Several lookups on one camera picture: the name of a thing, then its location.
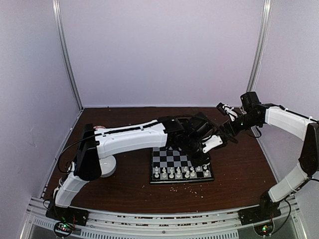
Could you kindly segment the left aluminium frame post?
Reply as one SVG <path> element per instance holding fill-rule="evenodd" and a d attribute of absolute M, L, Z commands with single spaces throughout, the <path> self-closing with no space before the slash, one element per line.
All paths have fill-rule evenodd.
<path fill-rule="evenodd" d="M 63 62 L 64 66 L 66 69 L 68 81 L 70 83 L 71 91 L 72 94 L 75 98 L 76 104 L 78 109 L 81 111 L 83 110 L 83 105 L 80 99 L 80 95 L 78 92 L 78 88 L 75 82 L 72 66 L 71 66 L 71 61 L 69 57 L 69 52 L 67 49 L 67 42 L 65 38 L 65 33 L 64 33 L 64 28 L 63 28 L 63 20 L 62 20 L 62 14 L 61 14 L 61 7 L 60 7 L 60 1 L 59 0 L 53 0 L 52 1 L 52 6 L 53 6 L 53 14 L 57 26 L 57 31 L 59 35 L 59 41 L 60 41 L 60 46 L 61 46 L 61 51 L 62 51 L 62 56 L 63 56 Z"/>

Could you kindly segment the red patterned small bowl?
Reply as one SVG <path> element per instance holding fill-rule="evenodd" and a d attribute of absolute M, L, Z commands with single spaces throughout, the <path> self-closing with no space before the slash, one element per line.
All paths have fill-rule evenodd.
<path fill-rule="evenodd" d="M 94 129 L 106 129 L 104 126 L 101 125 L 97 125 L 93 127 Z"/>

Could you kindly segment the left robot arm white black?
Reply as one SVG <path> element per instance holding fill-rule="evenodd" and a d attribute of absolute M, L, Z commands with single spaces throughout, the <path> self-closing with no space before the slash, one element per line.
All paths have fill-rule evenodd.
<path fill-rule="evenodd" d="M 118 128 L 85 125 L 66 177 L 53 191 L 53 214 L 61 221 L 69 220 L 74 197 L 88 182 L 111 176 L 116 169 L 114 156 L 119 153 L 167 147 L 186 153 L 193 166 L 209 163 L 209 151 L 222 144 L 216 129 L 203 114 L 168 116 Z"/>

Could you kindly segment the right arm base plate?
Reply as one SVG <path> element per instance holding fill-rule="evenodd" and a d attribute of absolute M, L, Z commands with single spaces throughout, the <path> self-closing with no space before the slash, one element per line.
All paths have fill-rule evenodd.
<path fill-rule="evenodd" d="M 254 224 L 262 221 L 270 220 L 273 217 L 279 217 L 281 211 L 279 209 L 263 212 L 260 206 L 241 209 L 238 211 L 238 216 L 241 225 Z"/>

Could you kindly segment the black grey chess board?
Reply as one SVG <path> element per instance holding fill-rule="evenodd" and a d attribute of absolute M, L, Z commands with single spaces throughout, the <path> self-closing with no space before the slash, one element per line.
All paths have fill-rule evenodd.
<path fill-rule="evenodd" d="M 150 162 L 150 184 L 170 184 L 170 183 L 185 183 L 185 182 L 206 182 L 214 181 L 215 177 L 210 164 L 207 170 L 209 171 L 209 176 L 205 177 L 203 169 L 204 165 L 201 165 L 201 171 L 197 171 L 196 168 L 191 165 L 188 155 L 183 152 L 166 149 L 164 147 L 158 148 L 154 147 L 152 150 L 151 162 Z M 159 178 L 155 178 L 155 167 L 159 168 Z M 166 178 L 162 178 L 162 169 L 166 168 Z M 170 169 L 174 168 L 174 178 L 170 179 Z M 181 177 L 176 178 L 176 169 L 180 168 Z M 185 178 L 184 167 L 188 167 L 189 178 Z M 192 170 L 196 172 L 196 178 L 191 178 L 190 173 Z"/>

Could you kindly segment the aluminium front rail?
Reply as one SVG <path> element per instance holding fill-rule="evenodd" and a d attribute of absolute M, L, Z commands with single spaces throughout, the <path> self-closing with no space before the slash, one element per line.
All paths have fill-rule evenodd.
<path fill-rule="evenodd" d="M 240 208 L 178 214 L 132 214 L 91 210 L 86 226 L 70 239 L 261 239 L 257 231 L 273 223 L 271 239 L 306 239 L 301 212 L 293 197 L 282 202 L 279 217 L 241 225 Z"/>

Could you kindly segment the aluminium frame post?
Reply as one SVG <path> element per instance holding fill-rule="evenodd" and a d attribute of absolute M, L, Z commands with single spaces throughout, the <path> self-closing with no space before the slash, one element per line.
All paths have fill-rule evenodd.
<path fill-rule="evenodd" d="M 272 9 L 272 1 L 264 0 L 257 46 L 255 50 L 254 60 L 253 60 L 248 84 L 246 87 L 246 92 L 255 91 L 255 88 L 256 88 L 259 70 L 261 66 L 261 60 L 262 60 L 263 52 L 265 50 L 267 35 L 269 31 L 271 9 Z"/>
<path fill-rule="evenodd" d="M 62 56 L 63 56 L 63 62 L 64 66 L 66 69 L 68 81 L 70 83 L 71 91 L 72 94 L 75 98 L 76 104 L 78 109 L 81 111 L 83 110 L 83 105 L 80 99 L 80 95 L 78 92 L 78 88 L 75 82 L 72 66 L 71 66 L 71 61 L 69 57 L 69 52 L 67 49 L 67 42 L 65 38 L 65 33 L 64 33 L 64 28 L 63 28 L 63 20 L 62 20 L 62 14 L 61 14 L 61 7 L 60 7 L 60 1 L 59 0 L 53 0 L 52 1 L 52 6 L 53 6 L 53 14 L 57 26 L 57 31 L 59 35 L 59 41 L 60 41 L 60 46 L 61 46 L 61 51 L 62 51 Z"/>

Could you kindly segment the white ceramic bowl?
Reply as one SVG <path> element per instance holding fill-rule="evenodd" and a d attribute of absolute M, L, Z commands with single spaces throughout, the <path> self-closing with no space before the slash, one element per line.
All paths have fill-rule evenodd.
<path fill-rule="evenodd" d="M 100 159 L 101 178 L 107 178 L 114 174 L 117 168 L 117 162 L 114 156 L 108 156 Z"/>

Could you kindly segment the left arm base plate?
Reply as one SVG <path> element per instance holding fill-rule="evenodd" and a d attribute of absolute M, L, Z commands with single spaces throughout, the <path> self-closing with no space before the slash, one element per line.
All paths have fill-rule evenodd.
<path fill-rule="evenodd" d="M 46 217 L 66 222 L 72 225 L 86 226 L 89 212 L 87 210 L 76 208 L 52 207 L 46 212 Z"/>

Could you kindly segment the right aluminium frame post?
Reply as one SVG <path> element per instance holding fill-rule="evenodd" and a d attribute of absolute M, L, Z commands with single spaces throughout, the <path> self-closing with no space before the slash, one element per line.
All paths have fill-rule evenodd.
<path fill-rule="evenodd" d="M 261 66 L 261 60 L 262 60 L 263 52 L 265 50 L 267 35 L 269 31 L 271 9 L 272 9 L 272 1 L 264 0 L 257 46 L 255 50 L 254 60 L 253 60 L 248 84 L 246 87 L 246 92 L 255 91 L 255 88 L 256 88 L 259 70 Z"/>

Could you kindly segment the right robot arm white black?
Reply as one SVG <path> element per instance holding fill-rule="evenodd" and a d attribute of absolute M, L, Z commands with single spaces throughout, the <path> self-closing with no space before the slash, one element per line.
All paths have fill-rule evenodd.
<path fill-rule="evenodd" d="M 217 109 L 230 117 L 221 130 L 236 136 L 242 130 L 264 124 L 278 127 L 303 142 L 297 165 L 280 182 L 264 192 L 259 205 L 238 212 L 241 223 L 246 225 L 280 216 L 279 204 L 291 193 L 299 191 L 319 170 L 319 122 L 312 117 L 288 110 L 282 105 L 262 104 L 256 92 L 246 92 L 241 97 L 243 113 L 219 103 Z"/>

